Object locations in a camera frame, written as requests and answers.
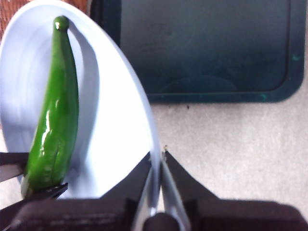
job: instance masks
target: speckled surface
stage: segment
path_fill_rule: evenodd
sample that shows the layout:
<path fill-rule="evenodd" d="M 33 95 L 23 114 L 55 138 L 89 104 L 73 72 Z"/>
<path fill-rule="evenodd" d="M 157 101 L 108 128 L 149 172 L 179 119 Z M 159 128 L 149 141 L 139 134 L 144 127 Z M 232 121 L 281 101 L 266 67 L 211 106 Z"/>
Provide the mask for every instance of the speckled surface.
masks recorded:
<path fill-rule="evenodd" d="M 220 198 L 291 204 L 308 219 L 307 68 L 281 103 L 152 104 L 161 147 Z M 1 183 L 0 207 L 19 190 L 16 179 Z"/>

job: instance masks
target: wooden surface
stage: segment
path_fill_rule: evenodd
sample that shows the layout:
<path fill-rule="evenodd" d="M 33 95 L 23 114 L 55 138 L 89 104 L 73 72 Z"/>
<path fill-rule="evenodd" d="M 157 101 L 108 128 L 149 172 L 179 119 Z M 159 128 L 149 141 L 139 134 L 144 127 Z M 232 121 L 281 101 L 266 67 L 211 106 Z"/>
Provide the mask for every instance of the wooden surface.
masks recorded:
<path fill-rule="evenodd" d="M 75 7 L 79 8 L 84 13 L 87 11 L 87 0 L 64 0 Z M 4 30 L 9 23 L 12 16 L 16 11 L 21 8 L 23 5 L 27 4 L 29 0 L 0 0 L 0 36 L 4 33 Z"/>

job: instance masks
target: white bowl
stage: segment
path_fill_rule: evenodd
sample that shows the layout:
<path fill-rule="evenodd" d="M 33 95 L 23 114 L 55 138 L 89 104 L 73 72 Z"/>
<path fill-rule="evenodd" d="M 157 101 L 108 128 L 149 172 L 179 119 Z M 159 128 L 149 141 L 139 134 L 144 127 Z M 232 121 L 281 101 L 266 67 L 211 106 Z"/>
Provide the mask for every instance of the white bowl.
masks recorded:
<path fill-rule="evenodd" d="M 158 192 L 160 148 L 150 105 L 131 65 L 77 8 L 36 0 L 11 19 L 0 46 L 0 115 L 9 152 L 27 152 L 45 91 L 52 21 L 70 20 L 77 67 L 79 126 L 65 198 L 97 198 L 121 181 L 148 153 Z"/>

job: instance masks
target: dark green tray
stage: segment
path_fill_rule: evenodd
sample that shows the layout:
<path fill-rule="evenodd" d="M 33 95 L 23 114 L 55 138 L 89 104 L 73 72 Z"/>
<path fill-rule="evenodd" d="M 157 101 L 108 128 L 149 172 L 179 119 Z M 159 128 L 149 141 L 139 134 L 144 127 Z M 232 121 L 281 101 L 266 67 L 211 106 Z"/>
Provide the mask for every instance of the dark green tray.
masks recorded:
<path fill-rule="evenodd" d="M 152 102 L 276 102 L 304 73 L 306 0 L 94 0 Z"/>

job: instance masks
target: jalapeño pepper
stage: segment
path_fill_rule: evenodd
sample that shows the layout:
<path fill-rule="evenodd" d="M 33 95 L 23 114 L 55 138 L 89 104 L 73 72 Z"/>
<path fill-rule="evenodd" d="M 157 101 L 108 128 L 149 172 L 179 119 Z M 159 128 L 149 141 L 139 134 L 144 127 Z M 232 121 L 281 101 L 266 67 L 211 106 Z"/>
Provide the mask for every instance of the jalapeño pepper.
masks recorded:
<path fill-rule="evenodd" d="M 29 153 L 22 195 L 62 183 L 75 146 L 78 85 L 64 16 L 53 22 L 51 67 L 38 126 Z"/>

